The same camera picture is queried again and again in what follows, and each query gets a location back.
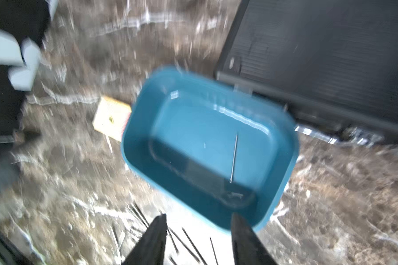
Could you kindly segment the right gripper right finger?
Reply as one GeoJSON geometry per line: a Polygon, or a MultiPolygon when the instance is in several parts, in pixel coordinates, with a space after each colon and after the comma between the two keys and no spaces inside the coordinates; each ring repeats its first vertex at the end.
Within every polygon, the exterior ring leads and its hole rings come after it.
{"type": "Polygon", "coordinates": [[[231,217],[232,250],[235,265],[277,265],[244,217],[231,217]]]}

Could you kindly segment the small card box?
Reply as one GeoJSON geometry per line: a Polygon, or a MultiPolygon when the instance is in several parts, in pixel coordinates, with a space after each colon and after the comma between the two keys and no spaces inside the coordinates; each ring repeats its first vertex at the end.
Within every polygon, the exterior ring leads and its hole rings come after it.
{"type": "Polygon", "coordinates": [[[96,131],[121,142],[131,113],[129,104],[103,96],[99,101],[92,124],[96,131]]]}

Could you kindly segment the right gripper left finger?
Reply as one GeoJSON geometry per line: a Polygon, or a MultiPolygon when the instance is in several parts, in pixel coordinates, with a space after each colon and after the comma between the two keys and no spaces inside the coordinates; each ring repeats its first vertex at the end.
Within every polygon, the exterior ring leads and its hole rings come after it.
{"type": "Polygon", "coordinates": [[[163,265],[167,228],[166,214],[157,216],[122,265],[163,265]]]}

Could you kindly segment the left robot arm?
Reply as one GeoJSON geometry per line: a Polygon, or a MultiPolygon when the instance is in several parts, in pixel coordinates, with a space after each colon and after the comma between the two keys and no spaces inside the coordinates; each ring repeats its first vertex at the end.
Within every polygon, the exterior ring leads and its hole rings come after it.
{"type": "Polygon", "coordinates": [[[19,178],[12,155],[40,136],[24,131],[17,143],[19,118],[32,91],[40,64],[45,32],[53,21],[57,1],[0,1],[0,191],[19,178]]]}

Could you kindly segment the steel nail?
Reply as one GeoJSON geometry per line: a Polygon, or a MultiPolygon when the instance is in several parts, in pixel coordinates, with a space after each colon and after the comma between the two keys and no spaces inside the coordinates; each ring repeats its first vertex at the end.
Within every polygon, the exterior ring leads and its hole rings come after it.
{"type": "Polygon", "coordinates": [[[230,183],[233,183],[233,180],[234,180],[234,170],[235,170],[235,160],[236,160],[236,156],[237,156],[238,136],[239,135],[237,133],[236,136],[235,136],[235,143],[234,143],[234,151],[233,151],[230,183]]]}

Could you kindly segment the teal plastic storage box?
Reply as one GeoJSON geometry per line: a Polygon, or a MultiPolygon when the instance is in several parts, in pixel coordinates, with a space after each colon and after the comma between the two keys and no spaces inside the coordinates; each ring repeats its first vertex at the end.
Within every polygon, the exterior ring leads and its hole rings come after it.
{"type": "Polygon", "coordinates": [[[295,129],[293,118],[275,103],[163,67],[140,90],[121,152],[137,175],[210,225],[228,233],[238,213],[259,231],[299,156],[295,129]]]}

